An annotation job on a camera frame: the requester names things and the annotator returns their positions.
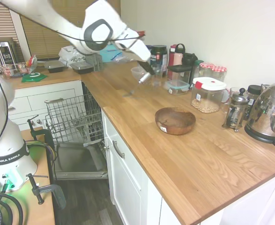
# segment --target window blind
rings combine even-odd
[[[24,61],[19,40],[17,39],[15,27],[11,19],[9,9],[0,4],[0,38],[12,38],[15,42],[15,50],[19,61]]]
[[[78,27],[82,27],[85,9],[95,0],[52,0],[53,8],[64,18]],[[120,0],[109,0],[109,3],[120,12]],[[24,32],[31,55],[38,59],[57,58],[62,47],[71,45],[57,33],[44,28],[21,16]]]

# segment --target stainless steel kettle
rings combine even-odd
[[[258,97],[250,112],[245,131],[266,143],[275,143],[275,83]]]

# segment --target open dishwasher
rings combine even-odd
[[[57,180],[107,179],[101,108],[84,95],[47,103],[46,127],[57,151],[52,170]]]

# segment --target franka emika robot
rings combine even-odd
[[[150,52],[138,33],[123,23],[118,13],[105,0],[98,0],[85,10],[83,27],[79,28],[59,15],[48,0],[0,0],[0,3],[28,19],[59,33],[82,54],[104,49],[108,42],[128,52],[146,69],[142,82],[152,74],[147,63]],[[29,155],[18,125],[8,119],[8,106],[14,99],[11,86],[0,77],[0,190],[10,181],[8,189],[17,190],[34,174],[36,163]]]

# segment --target dark floor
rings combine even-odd
[[[59,225],[123,225],[110,200],[108,180],[56,181],[67,200]]]

